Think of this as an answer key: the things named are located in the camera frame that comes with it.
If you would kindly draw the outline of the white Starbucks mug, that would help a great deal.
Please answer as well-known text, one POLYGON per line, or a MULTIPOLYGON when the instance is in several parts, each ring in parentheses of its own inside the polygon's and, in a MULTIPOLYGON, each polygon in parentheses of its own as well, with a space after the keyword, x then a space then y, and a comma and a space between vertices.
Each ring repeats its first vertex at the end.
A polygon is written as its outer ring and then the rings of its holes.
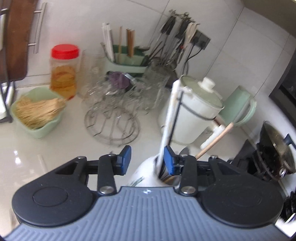
POLYGON ((143 161, 129 179, 127 186, 130 187, 166 187, 180 185, 180 176, 171 176, 166 167, 160 171, 160 177, 155 173, 155 165, 158 156, 152 156, 143 161))

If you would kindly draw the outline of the plain white chopstick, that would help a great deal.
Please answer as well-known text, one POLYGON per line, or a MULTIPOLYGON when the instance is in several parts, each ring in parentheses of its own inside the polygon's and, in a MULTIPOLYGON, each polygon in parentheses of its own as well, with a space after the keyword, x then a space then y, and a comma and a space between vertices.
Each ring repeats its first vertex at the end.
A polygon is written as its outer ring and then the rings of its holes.
POLYGON ((164 148, 169 142, 169 134, 171 133, 171 129, 173 126, 173 119, 174 119, 175 109, 178 103, 179 90, 180 90, 180 80, 178 79, 173 83, 173 86, 171 89, 171 95, 169 99, 168 111, 166 113, 166 121, 164 126, 163 137, 162 137, 162 141, 159 149, 158 160, 155 165, 155 173, 157 175, 160 173, 160 170, 162 167, 164 148))

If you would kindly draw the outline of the wooden utensil handle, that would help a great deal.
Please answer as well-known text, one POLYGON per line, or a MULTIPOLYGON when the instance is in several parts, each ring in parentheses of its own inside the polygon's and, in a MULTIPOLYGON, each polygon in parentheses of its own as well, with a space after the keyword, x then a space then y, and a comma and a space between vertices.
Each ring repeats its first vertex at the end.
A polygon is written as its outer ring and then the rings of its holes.
POLYGON ((198 154, 196 154, 195 158, 198 160, 201 156, 206 154, 208 150, 214 147, 227 133, 229 133, 234 127, 234 123, 230 123, 227 127, 217 136, 215 139, 212 140, 203 150, 201 150, 198 154))

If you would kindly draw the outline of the white electric cooker pot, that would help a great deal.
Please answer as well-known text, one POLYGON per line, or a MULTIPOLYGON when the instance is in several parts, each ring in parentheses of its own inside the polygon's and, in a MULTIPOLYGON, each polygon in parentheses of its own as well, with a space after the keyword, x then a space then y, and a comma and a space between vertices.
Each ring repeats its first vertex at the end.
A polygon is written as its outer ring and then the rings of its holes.
POLYGON ((188 75, 180 77, 180 89, 184 94, 173 134, 175 143, 193 143, 224 109, 222 97, 214 86, 214 81, 208 77, 202 81, 188 75))

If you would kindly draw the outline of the green kettle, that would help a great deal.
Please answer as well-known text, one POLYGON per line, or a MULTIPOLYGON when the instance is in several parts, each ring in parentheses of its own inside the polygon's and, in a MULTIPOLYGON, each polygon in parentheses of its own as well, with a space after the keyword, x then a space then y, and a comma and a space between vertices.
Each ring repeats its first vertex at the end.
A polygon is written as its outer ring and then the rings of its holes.
POLYGON ((224 101, 224 109, 219 112, 222 123, 240 127, 251 120, 255 114, 257 102, 254 96, 243 86, 238 86, 224 101))

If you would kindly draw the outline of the green plastic basket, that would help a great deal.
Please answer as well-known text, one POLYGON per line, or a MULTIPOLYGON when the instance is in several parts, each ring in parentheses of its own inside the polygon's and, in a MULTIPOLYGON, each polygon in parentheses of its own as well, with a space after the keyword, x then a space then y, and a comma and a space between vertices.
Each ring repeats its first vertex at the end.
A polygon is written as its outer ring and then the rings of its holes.
POLYGON ((66 102, 47 87, 37 87, 21 95, 11 105, 10 114, 26 133, 43 138, 62 120, 66 102))

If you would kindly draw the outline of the black wok pan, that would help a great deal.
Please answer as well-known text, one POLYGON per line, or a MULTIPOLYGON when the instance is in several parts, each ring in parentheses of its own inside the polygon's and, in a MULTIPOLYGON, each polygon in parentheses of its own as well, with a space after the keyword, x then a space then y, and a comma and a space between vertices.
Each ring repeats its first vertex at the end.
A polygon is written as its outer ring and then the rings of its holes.
POLYGON ((264 121, 256 146, 260 164, 272 180, 279 181, 285 175, 295 173, 295 160, 290 149, 295 148, 295 142, 290 135, 283 137, 270 122, 264 121))

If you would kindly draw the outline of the bundle of dried noodles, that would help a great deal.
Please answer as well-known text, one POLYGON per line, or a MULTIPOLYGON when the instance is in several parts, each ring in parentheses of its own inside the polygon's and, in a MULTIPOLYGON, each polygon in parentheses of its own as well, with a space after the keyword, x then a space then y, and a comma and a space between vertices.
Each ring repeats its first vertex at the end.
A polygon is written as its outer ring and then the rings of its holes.
POLYGON ((16 102, 16 117, 28 128, 38 129, 56 118, 65 107, 63 98, 32 101, 22 96, 16 102))

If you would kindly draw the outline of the green utensil holder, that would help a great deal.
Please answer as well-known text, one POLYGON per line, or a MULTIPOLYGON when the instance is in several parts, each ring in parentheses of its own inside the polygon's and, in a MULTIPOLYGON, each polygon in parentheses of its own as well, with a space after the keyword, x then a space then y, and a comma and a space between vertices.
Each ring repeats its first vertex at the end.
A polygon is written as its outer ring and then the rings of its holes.
POLYGON ((132 76, 143 75, 147 64, 144 63, 146 55, 144 50, 134 46, 135 31, 126 30, 126 45, 122 44, 123 30, 119 28, 119 41, 115 45, 113 42, 113 33, 110 23, 102 24, 102 33, 104 41, 101 46, 104 52, 103 73, 112 72, 128 73, 132 76))

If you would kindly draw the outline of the red-lidded jar with oil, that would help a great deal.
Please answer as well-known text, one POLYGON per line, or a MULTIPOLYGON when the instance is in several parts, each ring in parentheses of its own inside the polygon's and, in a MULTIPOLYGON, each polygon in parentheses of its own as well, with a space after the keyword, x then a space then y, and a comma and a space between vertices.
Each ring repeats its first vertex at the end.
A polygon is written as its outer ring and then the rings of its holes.
POLYGON ((80 49, 73 44, 59 44, 51 49, 50 89, 67 100, 77 92, 77 66, 80 49))

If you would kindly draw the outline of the brown wooden cutting board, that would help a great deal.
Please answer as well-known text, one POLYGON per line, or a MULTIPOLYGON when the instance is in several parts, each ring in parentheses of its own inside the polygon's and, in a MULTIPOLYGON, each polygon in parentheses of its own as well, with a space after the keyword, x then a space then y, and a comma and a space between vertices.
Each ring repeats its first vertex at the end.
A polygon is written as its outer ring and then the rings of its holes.
POLYGON ((6 30, 9 80, 22 80, 27 75, 30 32, 37 3, 34 0, 11 1, 6 30))

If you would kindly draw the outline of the black wall power socket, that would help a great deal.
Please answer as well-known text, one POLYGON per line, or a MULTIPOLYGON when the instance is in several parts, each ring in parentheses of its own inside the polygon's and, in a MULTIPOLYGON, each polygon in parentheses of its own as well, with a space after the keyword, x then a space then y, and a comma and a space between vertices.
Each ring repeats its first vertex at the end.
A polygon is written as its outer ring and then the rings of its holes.
POLYGON ((194 46, 199 47, 201 50, 205 50, 208 44, 210 43, 210 38, 207 37, 205 34, 196 30, 194 36, 191 39, 191 44, 194 46))

